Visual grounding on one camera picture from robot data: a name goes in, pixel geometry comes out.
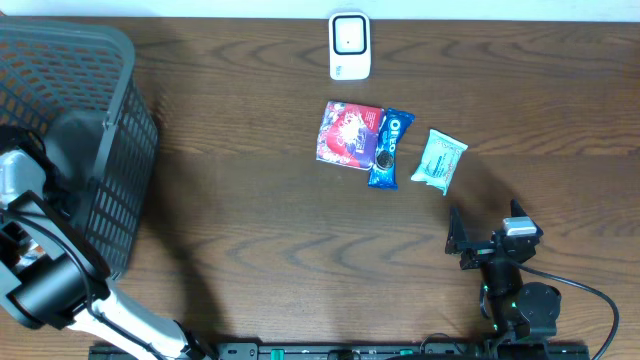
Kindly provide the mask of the light green snack packet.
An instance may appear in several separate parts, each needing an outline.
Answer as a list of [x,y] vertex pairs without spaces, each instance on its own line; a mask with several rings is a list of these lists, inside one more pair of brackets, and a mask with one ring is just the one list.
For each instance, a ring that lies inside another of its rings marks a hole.
[[410,180],[424,182],[446,195],[458,162],[467,149],[463,142],[431,129],[420,164]]

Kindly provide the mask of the blue Oreo cookie pack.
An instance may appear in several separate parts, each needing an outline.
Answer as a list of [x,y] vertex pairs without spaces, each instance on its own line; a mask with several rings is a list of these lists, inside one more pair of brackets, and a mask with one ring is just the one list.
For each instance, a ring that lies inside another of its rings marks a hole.
[[380,127],[375,162],[369,172],[368,186],[384,190],[397,190],[395,177],[397,146],[415,115],[388,108]]

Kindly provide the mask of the red purple snack bag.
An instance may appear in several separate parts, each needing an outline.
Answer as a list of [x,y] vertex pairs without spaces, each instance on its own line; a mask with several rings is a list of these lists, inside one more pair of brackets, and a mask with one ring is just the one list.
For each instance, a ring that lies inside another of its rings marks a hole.
[[383,108],[329,101],[317,137],[316,159],[369,170],[383,118]]

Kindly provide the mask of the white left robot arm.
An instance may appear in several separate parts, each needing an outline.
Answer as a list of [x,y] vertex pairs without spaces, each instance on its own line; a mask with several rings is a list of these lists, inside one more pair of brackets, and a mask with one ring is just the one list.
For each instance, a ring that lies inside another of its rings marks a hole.
[[136,359],[216,359],[178,322],[122,293],[69,223],[75,196],[34,131],[1,128],[1,306],[23,326],[92,334]]

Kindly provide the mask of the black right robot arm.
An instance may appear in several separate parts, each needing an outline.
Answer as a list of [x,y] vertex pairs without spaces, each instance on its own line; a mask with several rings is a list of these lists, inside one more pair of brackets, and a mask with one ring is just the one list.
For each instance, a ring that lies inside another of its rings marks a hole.
[[481,272],[482,310],[498,335],[511,341],[545,340],[557,334],[561,294],[545,283],[522,280],[521,266],[536,255],[543,230],[516,200],[510,207],[511,215],[485,241],[471,240],[459,211],[451,209],[445,252],[460,257],[461,269]]

